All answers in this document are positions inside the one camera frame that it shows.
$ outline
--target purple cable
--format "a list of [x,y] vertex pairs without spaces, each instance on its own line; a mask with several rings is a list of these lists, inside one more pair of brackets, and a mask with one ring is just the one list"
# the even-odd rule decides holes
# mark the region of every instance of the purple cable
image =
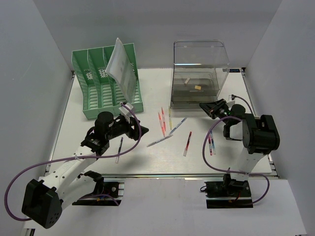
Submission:
[[[132,110],[130,110],[127,106],[125,106],[123,103],[121,103],[121,105],[126,108],[131,114],[132,116],[134,117],[134,119],[136,120],[136,123],[138,125],[138,128],[139,128],[139,139],[138,141],[135,143],[135,145],[133,147],[131,147],[130,149],[128,149],[127,151],[124,151],[124,152],[121,152],[120,154],[115,154],[115,155],[109,155],[109,156],[78,156],[77,158],[79,159],[85,159],[85,158],[111,158],[111,157],[116,157],[116,156],[121,156],[121,155],[124,155],[130,151],[132,151],[140,142],[140,139],[141,139],[141,136],[142,136],[142,132],[141,132],[141,126],[140,126],[140,121],[137,119],[136,115],[134,114],[134,112]],[[44,162],[41,162],[41,163],[37,163],[35,165],[32,165],[30,167],[27,167],[26,169],[22,170],[20,173],[18,173],[12,180],[11,182],[9,183],[8,187],[6,188],[6,191],[5,191],[5,194],[4,194],[4,207],[5,207],[5,210],[6,212],[9,214],[9,216],[11,216],[13,219],[17,220],[17,221],[29,221],[31,220],[30,218],[19,218],[17,216],[15,216],[11,211],[10,211],[10,208],[9,208],[9,205],[8,205],[8,194],[9,194],[9,191],[10,191],[10,188],[12,186],[12,184],[15,182],[15,180],[20,177],[20,175],[22,175],[23,173],[25,173],[26,171],[30,170],[30,169],[33,169],[37,166],[42,166],[42,165],[47,165],[47,164],[51,164],[51,163],[55,163],[55,162],[60,162],[60,161],[72,161],[72,160],[75,160],[76,158],[75,157],[67,157],[67,158],[62,158],[62,159],[59,159],[59,160],[51,160],[51,161],[44,161]]]
[[[223,169],[218,169],[216,167],[213,167],[212,165],[210,165],[207,160],[206,160],[206,156],[205,156],[205,148],[206,148],[206,144],[207,144],[207,140],[208,140],[208,137],[210,135],[210,132],[214,129],[214,127],[216,127],[217,124],[219,124],[221,121],[225,120],[225,119],[235,119],[235,120],[238,120],[240,122],[242,122],[241,119],[239,118],[236,118],[236,117],[223,117],[221,119],[219,119],[218,121],[216,121],[212,126],[211,128],[209,129],[207,135],[206,135],[206,138],[205,138],[205,141],[203,142],[203,146],[202,146],[202,158],[203,158],[203,161],[206,163],[207,166],[209,166],[211,169],[215,170],[215,171],[219,171],[219,172],[224,172],[224,173],[235,173],[235,174],[243,174],[243,175],[247,175],[248,173],[245,173],[245,172],[242,172],[242,171],[231,171],[231,170],[223,170]],[[267,180],[267,188],[266,188],[266,191],[264,192],[264,194],[258,198],[257,200],[253,201],[252,203],[248,203],[248,204],[243,204],[243,205],[251,205],[251,204],[255,204],[255,203],[258,203],[261,199],[263,199],[266,194],[268,193],[269,191],[269,187],[270,187],[270,181],[268,179],[267,176],[263,175],[263,174],[259,174],[259,173],[253,173],[253,174],[249,174],[249,176],[261,176],[261,177],[264,177],[266,180]]]
[[116,205],[119,206],[119,203],[116,201],[116,199],[113,198],[112,196],[108,195],[108,194],[86,195],[86,196],[83,196],[83,197],[80,198],[80,199],[97,198],[97,197],[107,197],[107,198],[110,198],[111,200],[114,201],[114,203],[115,203]]

